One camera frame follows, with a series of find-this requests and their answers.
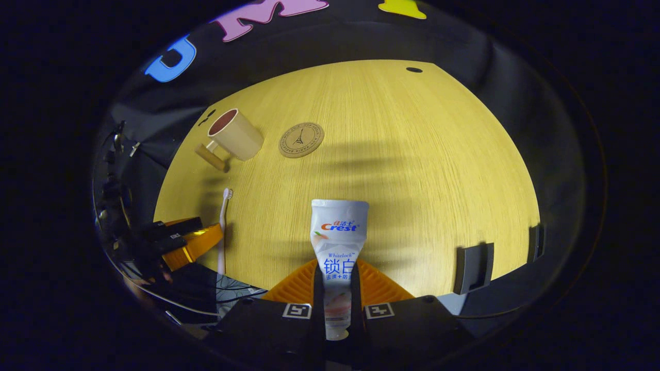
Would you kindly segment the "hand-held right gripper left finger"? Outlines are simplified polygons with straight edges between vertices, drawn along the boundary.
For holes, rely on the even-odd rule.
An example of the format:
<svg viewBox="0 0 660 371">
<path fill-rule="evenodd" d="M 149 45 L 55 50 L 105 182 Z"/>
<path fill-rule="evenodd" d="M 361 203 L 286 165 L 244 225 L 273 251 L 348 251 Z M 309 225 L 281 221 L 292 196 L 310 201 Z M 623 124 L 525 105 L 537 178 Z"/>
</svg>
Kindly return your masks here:
<svg viewBox="0 0 660 371">
<path fill-rule="evenodd" d="M 239 370 L 305 370 L 314 367 L 320 327 L 315 304 L 318 264 L 311 260 L 262 298 L 240 299 L 206 337 L 223 364 Z"/>
</svg>

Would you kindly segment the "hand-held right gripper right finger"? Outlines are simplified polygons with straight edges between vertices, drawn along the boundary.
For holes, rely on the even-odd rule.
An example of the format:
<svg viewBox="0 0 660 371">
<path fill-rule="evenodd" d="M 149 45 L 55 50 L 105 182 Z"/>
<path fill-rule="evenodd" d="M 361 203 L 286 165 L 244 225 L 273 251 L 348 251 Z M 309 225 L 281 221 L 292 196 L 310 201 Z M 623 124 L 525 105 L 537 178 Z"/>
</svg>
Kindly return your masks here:
<svg viewBox="0 0 660 371">
<path fill-rule="evenodd" d="M 436 368 L 474 336 L 437 296 L 413 296 L 363 259 L 356 263 L 368 369 Z"/>
</svg>

